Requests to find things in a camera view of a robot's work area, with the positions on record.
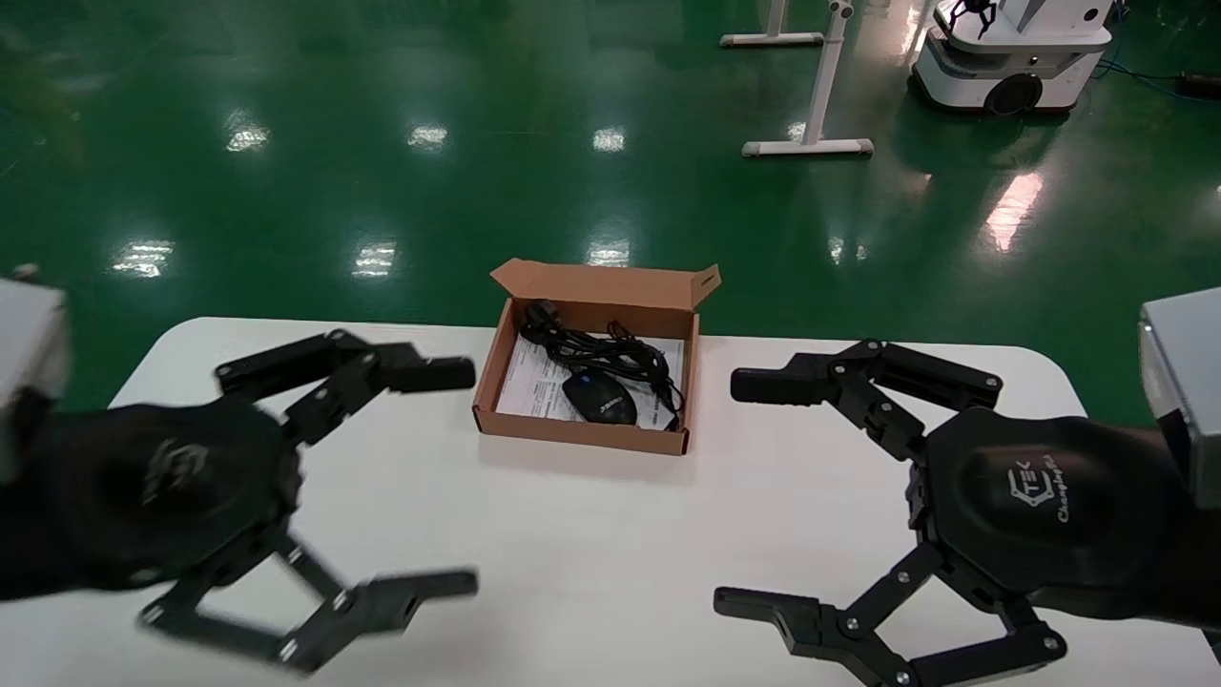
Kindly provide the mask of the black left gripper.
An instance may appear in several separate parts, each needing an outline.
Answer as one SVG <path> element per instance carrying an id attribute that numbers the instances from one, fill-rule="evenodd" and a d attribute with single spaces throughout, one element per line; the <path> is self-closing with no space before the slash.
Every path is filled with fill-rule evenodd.
<path id="1" fill-rule="evenodd" d="M 182 577 L 140 610 L 140 627 L 297 676 L 317 674 L 361 636 L 404 635 L 424 603 L 479 592 L 474 569 L 347 586 L 289 530 L 266 528 L 300 502 L 300 454 L 276 419 L 234 397 L 53 414 L 35 434 L 35 478 L 74 587 L 139 591 Z M 270 556 L 320 602 L 299 626 L 276 635 L 200 611 L 209 592 Z"/>

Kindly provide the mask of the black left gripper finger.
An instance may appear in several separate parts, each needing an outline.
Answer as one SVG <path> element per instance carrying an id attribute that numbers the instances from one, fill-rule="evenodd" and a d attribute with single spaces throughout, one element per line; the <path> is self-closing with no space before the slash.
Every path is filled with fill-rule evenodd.
<path id="1" fill-rule="evenodd" d="M 258 401 L 311 386 L 286 409 L 292 445 L 316 445 L 370 401 L 392 394 L 463 390 L 476 384 L 471 358 L 425 358 L 413 343 L 368 343 L 348 329 L 293 340 L 214 370 L 225 397 Z"/>

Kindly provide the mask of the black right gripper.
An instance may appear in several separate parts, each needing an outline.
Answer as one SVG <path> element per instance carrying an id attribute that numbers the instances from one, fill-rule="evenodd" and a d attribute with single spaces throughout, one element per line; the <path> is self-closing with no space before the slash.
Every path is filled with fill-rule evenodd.
<path id="1" fill-rule="evenodd" d="M 886 390 L 960 414 L 926 438 L 924 423 Z M 1034 674 L 1068 647 L 1032 605 L 1150 613 L 1149 592 L 1190 521 L 1165 441 L 1085 417 L 1006 417 L 988 410 L 1000 392 L 996 375 L 877 339 L 834 355 L 797 353 L 781 369 L 734 370 L 736 401 L 828 405 L 895 460 L 923 461 L 919 528 L 929 542 L 846 609 L 720 587 L 716 613 L 770 624 L 791 656 L 838 663 L 864 686 L 977 686 Z M 995 614 L 1004 636 L 899 656 L 880 626 L 933 577 Z"/>

